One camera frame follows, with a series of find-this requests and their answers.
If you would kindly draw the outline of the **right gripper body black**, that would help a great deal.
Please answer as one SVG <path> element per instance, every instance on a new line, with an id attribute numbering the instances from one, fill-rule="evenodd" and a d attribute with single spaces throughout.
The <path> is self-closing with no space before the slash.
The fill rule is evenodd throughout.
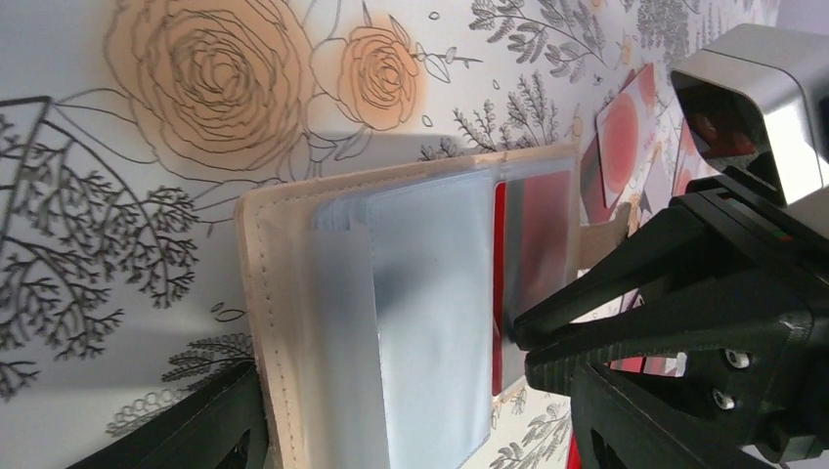
<path id="1" fill-rule="evenodd" d="M 769 462 L 828 451 L 828 242 L 790 215 L 778 189 L 742 170 L 690 182 L 672 207 L 706 245 L 695 275 L 714 300 L 713 401 L 738 442 Z"/>

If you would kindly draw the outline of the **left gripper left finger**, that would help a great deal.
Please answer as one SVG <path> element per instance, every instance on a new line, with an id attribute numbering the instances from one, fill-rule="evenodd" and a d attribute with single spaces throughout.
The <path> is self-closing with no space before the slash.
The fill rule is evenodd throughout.
<path id="1" fill-rule="evenodd" d="M 268 446 L 256 367 L 253 362 L 240 362 L 128 436 L 72 466 L 263 468 Z"/>

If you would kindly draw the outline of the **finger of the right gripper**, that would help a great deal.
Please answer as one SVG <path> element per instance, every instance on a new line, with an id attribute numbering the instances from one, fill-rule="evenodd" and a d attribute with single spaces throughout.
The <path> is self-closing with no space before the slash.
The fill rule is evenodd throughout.
<path id="1" fill-rule="evenodd" d="M 748 289 L 751 235 L 759 227 L 731 203 L 679 203 L 660 211 L 579 279 L 513 323 L 531 353 L 764 351 L 764 323 L 727 294 Z M 642 308 L 583 324 L 573 320 L 633 289 L 656 283 Z"/>
<path id="2" fill-rule="evenodd" d="M 627 379 L 674 420 L 746 445 L 771 416 L 796 408 L 812 331 L 812 280 L 753 269 L 555 332 L 527 354 L 526 377 L 534 389 L 574 397 L 581 365 L 684 353 L 681 377 Z"/>

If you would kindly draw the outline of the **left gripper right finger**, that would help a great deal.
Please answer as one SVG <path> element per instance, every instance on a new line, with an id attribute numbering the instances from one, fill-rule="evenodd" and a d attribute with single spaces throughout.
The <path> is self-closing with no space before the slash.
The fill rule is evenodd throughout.
<path id="1" fill-rule="evenodd" d="M 742 448 L 777 406 L 766 363 L 689 362 L 680 377 L 587 364 L 571 397 L 587 468 L 763 468 Z"/>

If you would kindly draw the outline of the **beige card holder wallet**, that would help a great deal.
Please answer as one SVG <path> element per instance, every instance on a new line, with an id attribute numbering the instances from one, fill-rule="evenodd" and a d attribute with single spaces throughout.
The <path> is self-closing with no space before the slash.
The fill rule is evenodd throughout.
<path id="1" fill-rule="evenodd" d="M 495 186 L 565 170 L 564 287 L 626 237 L 631 212 L 623 203 L 583 224 L 572 147 L 418 162 L 240 199 L 275 467 L 565 466 L 565 398 L 531 391 L 524 374 L 492 394 Z"/>

